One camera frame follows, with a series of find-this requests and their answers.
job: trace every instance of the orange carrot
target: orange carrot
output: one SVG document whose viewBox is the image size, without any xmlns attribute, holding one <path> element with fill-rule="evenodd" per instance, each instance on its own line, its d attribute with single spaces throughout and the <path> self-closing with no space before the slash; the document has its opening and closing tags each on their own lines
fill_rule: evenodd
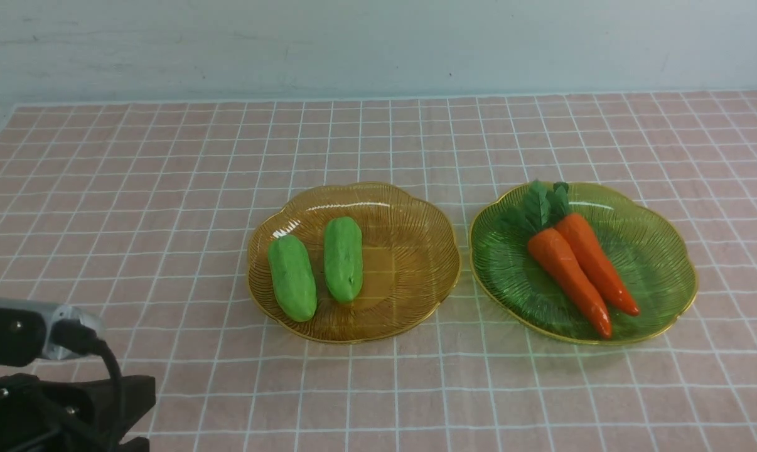
<svg viewBox="0 0 757 452">
<path fill-rule="evenodd" d="M 602 295 L 579 268 L 571 246 L 556 229 L 543 229 L 527 243 L 534 260 L 557 281 L 568 298 L 603 338 L 611 338 L 613 327 Z"/>
<path fill-rule="evenodd" d="M 616 272 L 616 267 L 604 254 L 602 245 L 599 244 L 599 239 L 596 238 L 596 233 L 593 232 L 588 221 L 582 215 L 570 212 L 566 186 L 567 184 L 554 185 L 556 195 L 554 198 L 561 198 L 563 201 L 560 203 L 564 204 L 555 206 L 554 198 L 552 198 L 552 208 L 559 215 L 554 229 L 570 244 L 579 266 L 599 290 L 602 298 L 625 314 L 639 315 L 638 304 Z"/>
<path fill-rule="evenodd" d="M 530 232 L 529 254 L 554 278 L 599 335 L 611 338 L 613 329 L 608 307 L 579 267 L 570 244 L 556 229 L 549 227 L 550 214 L 547 189 L 536 180 L 524 195 L 522 207 L 509 211 L 504 219 L 511 226 Z"/>
</svg>

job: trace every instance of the green cucumber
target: green cucumber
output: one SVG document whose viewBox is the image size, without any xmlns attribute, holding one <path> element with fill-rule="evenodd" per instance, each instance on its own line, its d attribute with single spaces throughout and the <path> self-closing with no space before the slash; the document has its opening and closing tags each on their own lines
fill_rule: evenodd
<svg viewBox="0 0 757 452">
<path fill-rule="evenodd" d="M 350 303 L 362 290 L 362 230 L 350 217 L 331 220 L 323 238 L 323 272 L 333 299 Z"/>
<path fill-rule="evenodd" d="M 270 243 L 267 260 L 278 306 L 294 321 L 310 320 L 318 309 L 318 287 L 306 246 L 295 235 L 284 235 Z"/>
</svg>

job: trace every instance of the white wall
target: white wall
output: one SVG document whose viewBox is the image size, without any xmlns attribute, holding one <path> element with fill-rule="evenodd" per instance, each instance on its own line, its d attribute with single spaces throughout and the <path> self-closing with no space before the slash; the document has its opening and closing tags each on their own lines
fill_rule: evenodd
<svg viewBox="0 0 757 452">
<path fill-rule="evenodd" d="M 757 0 L 3 0 L 0 105 L 757 88 Z"/>
</svg>

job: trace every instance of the carrot top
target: carrot top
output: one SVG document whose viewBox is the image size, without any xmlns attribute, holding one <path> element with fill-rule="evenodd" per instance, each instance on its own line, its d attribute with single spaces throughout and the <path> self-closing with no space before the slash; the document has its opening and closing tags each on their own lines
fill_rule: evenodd
<svg viewBox="0 0 757 452">
<path fill-rule="evenodd" d="M 520 206 L 502 213 L 500 220 L 508 227 L 520 229 L 528 235 L 536 235 L 551 227 L 549 189 L 539 180 L 530 184 Z"/>
<path fill-rule="evenodd" d="M 545 194 L 551 207 L 549 220 L 551 224 L 557 224 L 565 217 L 571 214 L 571 204 L 568 203 L 568 184 L 557 182 L 552 186 L 551 191 Z"/>
</svg>

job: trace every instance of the amber glass plate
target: amber glass plate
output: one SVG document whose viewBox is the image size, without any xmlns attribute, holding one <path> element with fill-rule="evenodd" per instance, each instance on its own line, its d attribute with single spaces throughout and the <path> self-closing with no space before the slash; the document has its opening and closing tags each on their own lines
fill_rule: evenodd
<svg viewBox="0 0 757 452">
<path fill-rule="evenodd" d="M 328 293 L 323 231 L 336 217 L 352 217 L 362 229 L 364 284 L 348 305 Z M 312 320 L 290 320 L 272 292 L 267 247 L 293 234 L 306 244 L 318 283 Z M 293 198 L 255 230 L 247 284 L 256 305 L 301 337 L 328 343 L 378 340 L 411 329 L 448 297 L 459 278 L 456 234 L 445 214 L 386 183 L 319 186 Z"/>
<path fill-rule="evenodd" d="M 501 212 L 521 203 L 528 188 L 529 184 L 517 186 L 487 206 L 471 224 L 470 232 L 474 277 L 514 318 L 559 340 L 615 345 L 659 335 L 694 302 L 697 273 L 685 242 L 668 220 L 611 188 L 573 183 L 571 208 L 596 231 L 640 307 L 640 315 L 630 317 L 608 304 L 613 337 L 602 340 L 528 254 L 527 238 L 497 221 Z"/>
</svg>

